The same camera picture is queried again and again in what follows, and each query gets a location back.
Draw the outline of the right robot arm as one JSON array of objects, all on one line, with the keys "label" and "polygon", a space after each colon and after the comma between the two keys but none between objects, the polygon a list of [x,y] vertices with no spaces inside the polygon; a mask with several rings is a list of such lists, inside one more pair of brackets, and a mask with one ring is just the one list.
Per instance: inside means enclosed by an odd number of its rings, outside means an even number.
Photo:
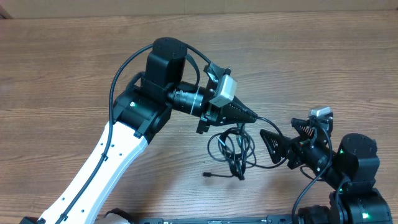
[{"label": "right robot arm", "polygon": [[287,160],[290,169],[308,167],[315,177],[309,183],[327,183],[333,192],[329,206],[300,208],[294,204],[287,223],[392,223],[391,210],[378,189],[380,165],[375,140],[358,133],[343,137],[336,150],[331,144],[333,115],[292,119],[298,132],[288,138],[262,129],[260,136],[273,163]]}]

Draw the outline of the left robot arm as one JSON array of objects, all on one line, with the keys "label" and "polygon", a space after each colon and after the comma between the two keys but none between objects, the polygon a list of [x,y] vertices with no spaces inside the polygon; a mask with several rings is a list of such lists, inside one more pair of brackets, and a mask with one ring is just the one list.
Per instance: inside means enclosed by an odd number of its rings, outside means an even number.
[{"label": "left robot arm", "polygon": [[24,217],[23,223],[94,223],[126,169],[165,126],[173,110],[196,116],[200,134],[210,126],[257,120],[257,114],[236,97],[237,83],[230,69],[207,61],[208,83],[201,87],[182,79],[185,64],[194,62],[194,47],[161,37],[146,50],[146,69],[119,96],[109,96],[109,120],[75,178],[41,216]]}]

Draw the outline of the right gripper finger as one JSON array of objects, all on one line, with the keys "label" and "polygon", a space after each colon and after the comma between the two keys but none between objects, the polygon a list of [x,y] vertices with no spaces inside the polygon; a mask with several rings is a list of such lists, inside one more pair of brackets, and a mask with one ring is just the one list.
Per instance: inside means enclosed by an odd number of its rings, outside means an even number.
[{"label": "right gripper finger", "polygon": [[289,150],[289,137],[281,137],[279,134],[265,129],[260,130],[260,136],[274,164],[279,163],[282,158],[286,158]]},{"label": "right gripper finger", "polygon": [[290,123],[298,133],[296,139],[307,140],[316,137],[317,131],[314,128],[313,122],[314,122],[313,118],[308,118],[308,119],[292,118]]}]

